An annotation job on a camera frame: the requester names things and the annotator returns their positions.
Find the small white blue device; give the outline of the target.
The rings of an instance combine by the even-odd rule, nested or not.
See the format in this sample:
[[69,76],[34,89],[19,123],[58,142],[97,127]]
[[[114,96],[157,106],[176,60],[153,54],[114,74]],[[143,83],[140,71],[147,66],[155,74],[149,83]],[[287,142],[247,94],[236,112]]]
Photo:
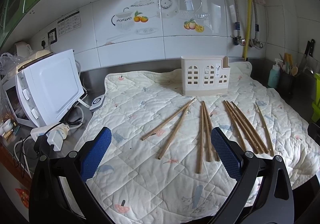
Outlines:
[[93,101],[91,106],[89,107],[89,110],[91,112],[95,112],[96,110],[100,109],[103,104],[104,104],[104,100],[105,100],[105,95],[100,95],[98,97],[96,97]]

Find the quilted cream cloth mat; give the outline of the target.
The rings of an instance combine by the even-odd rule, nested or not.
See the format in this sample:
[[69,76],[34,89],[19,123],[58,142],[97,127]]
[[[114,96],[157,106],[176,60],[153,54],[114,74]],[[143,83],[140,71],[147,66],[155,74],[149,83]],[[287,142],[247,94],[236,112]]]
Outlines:
[[257,102],[292,188],[319,171],[319,145],[308,135],[307,121],[274,89],[251,78],[249,62],[234,62],[230,68],[227,93],[197,97],[160,160],[157,157],[184,110],[144,141],[140,138],[193,99],[182,95],[181,71],[105,77],[104,105],[93,114],[74,148],[79,150],[104,126],[112,131],[112,142],[87,184],[115,223],[185,223],[214,215],[225,202],[236,182],[222,163],[203,160],[201,173],[196,171],[202,101],[212,125],[230,140],[238,137],[224,100],[233,101],[267,143]]

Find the white microwave oven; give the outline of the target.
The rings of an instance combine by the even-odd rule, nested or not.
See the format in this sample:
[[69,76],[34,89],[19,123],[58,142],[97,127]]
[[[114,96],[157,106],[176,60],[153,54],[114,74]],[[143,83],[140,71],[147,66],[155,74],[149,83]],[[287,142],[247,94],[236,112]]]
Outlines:
[[31,128],[57,123],[84,94],[72,49],[30,61],[2,83],[17,123]]

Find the cream plastic utensil holder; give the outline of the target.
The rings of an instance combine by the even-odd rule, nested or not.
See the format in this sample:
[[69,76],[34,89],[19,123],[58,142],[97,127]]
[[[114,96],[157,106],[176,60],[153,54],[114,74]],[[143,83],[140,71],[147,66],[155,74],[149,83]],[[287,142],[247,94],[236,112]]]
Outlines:
[[228,91],[231,68],[227,56],[182,56],[182,93],[210,96]]

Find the teal spray bottle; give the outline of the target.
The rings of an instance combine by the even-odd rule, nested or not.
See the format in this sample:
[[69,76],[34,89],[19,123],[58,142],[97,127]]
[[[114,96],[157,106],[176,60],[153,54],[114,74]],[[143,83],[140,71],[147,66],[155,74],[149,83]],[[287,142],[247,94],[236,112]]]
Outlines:
[[280,70],[283,66],[283,60],[279,58],[274,59],[274,65],[270,70],[267,85],[270,88],[276,88],[280,78]]

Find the black utensil cup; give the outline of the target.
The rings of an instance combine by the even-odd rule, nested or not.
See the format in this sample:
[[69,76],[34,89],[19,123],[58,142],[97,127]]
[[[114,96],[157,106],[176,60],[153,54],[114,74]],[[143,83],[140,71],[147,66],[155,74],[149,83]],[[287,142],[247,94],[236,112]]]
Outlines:
[[277,85],[277,91],[282,99],[291,100],[295,92],[297,78],[283,71],[280,72],[280,78]]

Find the green plastic dish rack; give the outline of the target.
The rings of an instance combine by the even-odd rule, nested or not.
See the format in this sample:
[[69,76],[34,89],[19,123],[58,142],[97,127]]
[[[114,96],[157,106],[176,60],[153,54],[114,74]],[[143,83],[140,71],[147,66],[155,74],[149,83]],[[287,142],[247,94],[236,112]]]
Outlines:
[[311,120],[317,122],[320,118],[320,73],[314,74],[316,79],[316,98],[312,103],[313,115]]

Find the wooden spoon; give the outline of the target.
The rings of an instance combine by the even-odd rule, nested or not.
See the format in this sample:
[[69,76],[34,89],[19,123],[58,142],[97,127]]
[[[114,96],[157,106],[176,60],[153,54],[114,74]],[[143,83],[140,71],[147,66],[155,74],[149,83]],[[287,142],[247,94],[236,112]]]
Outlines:
[[297,65],[293,66],[291,69],[291,75],[297,76],[298,72],[299,72],[299,68],[297,67]]

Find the black wall socket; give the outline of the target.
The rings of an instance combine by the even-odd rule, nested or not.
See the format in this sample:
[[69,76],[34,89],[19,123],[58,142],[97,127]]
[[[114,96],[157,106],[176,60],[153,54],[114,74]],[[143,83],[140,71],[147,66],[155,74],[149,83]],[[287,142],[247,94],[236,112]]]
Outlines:
[[54,44],[57,42],[57,30],[53,28],[48,32],[48,44]]

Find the wall instruction sticker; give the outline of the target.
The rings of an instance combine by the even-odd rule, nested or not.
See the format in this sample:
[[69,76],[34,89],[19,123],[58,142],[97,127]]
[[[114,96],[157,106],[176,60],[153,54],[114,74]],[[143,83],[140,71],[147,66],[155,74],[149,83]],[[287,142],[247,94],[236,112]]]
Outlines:
[[81,27],[80,11],[76,10],[75,12],[57,21],[57,34],[60,37],[80,27]]

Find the black handled kitchen knife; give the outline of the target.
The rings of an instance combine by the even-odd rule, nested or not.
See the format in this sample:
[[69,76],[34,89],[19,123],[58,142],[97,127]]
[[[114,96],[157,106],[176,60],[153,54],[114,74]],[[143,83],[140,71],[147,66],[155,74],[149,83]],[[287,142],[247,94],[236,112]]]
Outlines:
[[307,57],[313,55],[314,47],[315,47],[315,40],[314,39],[307,42],[307,45],[306,45],[306,48],[305,48],[305,51],[303,54],[303,58],[302,58],[300,65],[299,65],[300,71],[303,71],[305,69]]

